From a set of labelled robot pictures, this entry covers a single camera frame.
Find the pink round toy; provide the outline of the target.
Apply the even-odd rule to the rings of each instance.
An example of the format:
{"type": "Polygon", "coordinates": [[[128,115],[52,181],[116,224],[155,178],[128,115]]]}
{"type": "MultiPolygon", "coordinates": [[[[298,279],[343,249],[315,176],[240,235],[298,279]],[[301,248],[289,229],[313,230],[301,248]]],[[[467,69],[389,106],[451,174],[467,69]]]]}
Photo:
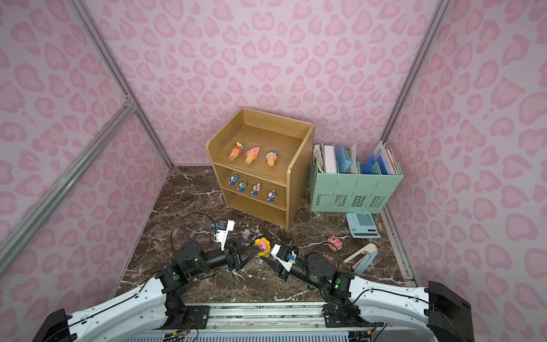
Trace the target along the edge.
{"type": "Polygon", "coordinates": [[[328,242],[329,248],[336,252],[339,251],[343,246],[343,242],[339,238],[337,238],[335,235],[331,235],[328,238],[327,242],[328,242]]]}

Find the small teal figure toy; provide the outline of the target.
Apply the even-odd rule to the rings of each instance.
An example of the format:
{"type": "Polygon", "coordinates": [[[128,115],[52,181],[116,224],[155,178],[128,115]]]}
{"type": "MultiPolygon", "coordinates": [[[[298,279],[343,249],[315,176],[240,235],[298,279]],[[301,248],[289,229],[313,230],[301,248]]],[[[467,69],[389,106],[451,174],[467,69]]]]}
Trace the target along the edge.
{"type": "Polygon", "coordinates": [[[244,192],[246,188],[247,188],[247,183],[246,183],[246,181],[243,181],[243,182],[239,183],[237,191],[238,192],[244,192]]]}

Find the small blue figure toy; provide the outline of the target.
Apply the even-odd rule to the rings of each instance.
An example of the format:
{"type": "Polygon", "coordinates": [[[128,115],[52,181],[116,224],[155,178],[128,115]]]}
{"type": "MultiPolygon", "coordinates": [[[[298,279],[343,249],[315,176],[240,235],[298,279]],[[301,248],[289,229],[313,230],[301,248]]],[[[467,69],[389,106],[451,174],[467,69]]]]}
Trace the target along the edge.
{"type": "Polygon", "coordinates": [[[229,179],[229,185],[234,186],[236,182],[238,181],[239,176],[236,174],[233,174],[229,179]]]}

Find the wooden three-tier shelf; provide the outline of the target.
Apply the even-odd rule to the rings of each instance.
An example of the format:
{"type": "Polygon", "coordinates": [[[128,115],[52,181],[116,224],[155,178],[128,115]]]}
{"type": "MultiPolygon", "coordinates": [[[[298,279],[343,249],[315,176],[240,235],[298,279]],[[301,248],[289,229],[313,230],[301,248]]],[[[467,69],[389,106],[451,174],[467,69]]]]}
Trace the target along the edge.
{"type": "Polygon", "coordinates": [[[309,186],[314,133],[312,123],[248,108],[229,119],[206,145],[227,206],[289,228],[309,186]],[[231,161],[229,154],[236,142],[243,145],[244,152],[231,161]],[[246,152],[253,147],[260,147],[260,153],[247,165],[246,152]],[[266,162],[266,154],[271,151],[279,155],[273,167],[266,162]],[[233,174],[239,179],[231,186],[229,179],[233,174]],[[238,185],[243,181],[247,188],[238,192],[238,185]],[[252,195],[252,188],[258,182],[262,189],[258,195],[252,195]],[[267,202],[271,190],[276,191],[276,198],[267,202]]]}

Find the pink ice cream cone toy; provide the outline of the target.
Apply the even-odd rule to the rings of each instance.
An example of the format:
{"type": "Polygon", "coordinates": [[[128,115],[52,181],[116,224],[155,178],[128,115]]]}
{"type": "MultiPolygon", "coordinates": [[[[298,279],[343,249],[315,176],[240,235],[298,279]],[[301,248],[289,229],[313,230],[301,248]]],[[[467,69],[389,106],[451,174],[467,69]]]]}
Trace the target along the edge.
{"type": "Polygon", "coordinates": [[[253,147],[246,152],[245,163],[247,165],[251,165],[258,158],[260,149],[260,147],[253,147]]]}

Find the sprinkled ice cream cone toy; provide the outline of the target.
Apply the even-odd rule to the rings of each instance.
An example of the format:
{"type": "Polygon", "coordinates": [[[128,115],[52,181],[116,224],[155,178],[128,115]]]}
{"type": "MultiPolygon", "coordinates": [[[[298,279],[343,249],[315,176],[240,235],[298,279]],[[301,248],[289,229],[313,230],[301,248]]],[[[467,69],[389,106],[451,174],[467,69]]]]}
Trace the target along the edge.
{"type": "Polygon", "coordinates": [[[229,154],[229,159],[231,161],[234,161],[238,157],[241,157],[243,155],[243,152],[243,145],[240,142],[236,142],[236,145],[232,148],[232,151],[229,154]]]}

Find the small purple figure toy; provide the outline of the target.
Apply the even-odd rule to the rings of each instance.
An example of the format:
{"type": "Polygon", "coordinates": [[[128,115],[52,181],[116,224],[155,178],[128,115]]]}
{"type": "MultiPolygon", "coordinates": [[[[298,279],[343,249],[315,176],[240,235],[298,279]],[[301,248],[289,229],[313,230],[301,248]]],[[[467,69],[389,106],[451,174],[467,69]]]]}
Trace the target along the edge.
{"type": "Polygon", "coordinates": [[[268,193],[268,198],[267,198],[267,202],[273,202],[276,198],[276,191],[275,190],[271,190],[269,193],[268,193]]]}

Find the blue pink pig figure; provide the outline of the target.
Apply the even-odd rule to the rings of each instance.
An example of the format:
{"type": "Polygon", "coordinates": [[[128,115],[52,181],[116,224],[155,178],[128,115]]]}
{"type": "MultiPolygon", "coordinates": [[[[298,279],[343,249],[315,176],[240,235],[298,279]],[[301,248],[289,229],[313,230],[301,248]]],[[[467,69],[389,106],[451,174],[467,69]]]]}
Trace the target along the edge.
{"type": "Polygon", "coordinates": [[[256,183],[251,191],[252,195],[258,195],[259,191],[262,189],[262,184],[260,182],[256,183]]]}

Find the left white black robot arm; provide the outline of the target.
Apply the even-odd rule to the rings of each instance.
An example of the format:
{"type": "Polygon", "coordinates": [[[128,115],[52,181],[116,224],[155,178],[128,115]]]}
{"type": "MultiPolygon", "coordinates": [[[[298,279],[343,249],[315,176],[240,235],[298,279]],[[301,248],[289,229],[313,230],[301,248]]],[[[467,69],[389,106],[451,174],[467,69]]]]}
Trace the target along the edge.
{"type": "Polygon", "coordinates": [[[174,262],[144,284],[91,308],[66,313],[59,309],[47,316],[35,341],[124,341],[144,331],[203,329],[209,306],[188,306],[182,297],[201,274],[226,267],[240,270],[255,256],[266,253],[267,242],[235,239],[223,249],[205,252],[198,241],[185,242],[174,253],[174,262]]]}

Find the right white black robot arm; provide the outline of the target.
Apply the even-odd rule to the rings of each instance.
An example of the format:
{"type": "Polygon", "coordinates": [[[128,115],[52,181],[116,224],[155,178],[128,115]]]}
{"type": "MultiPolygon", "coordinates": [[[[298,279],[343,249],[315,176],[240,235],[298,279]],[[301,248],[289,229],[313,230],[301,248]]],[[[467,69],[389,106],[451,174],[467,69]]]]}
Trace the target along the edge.
{"type": "Polygon", "coordinates": [[[325,256],[262,257],[279,277],[293,276],[319,289],[333,316],[353,326],[394,323],[437,341],[474,341],[471,304],[440,282],[426,287],[381,284],[338,270],[325,256]]]}

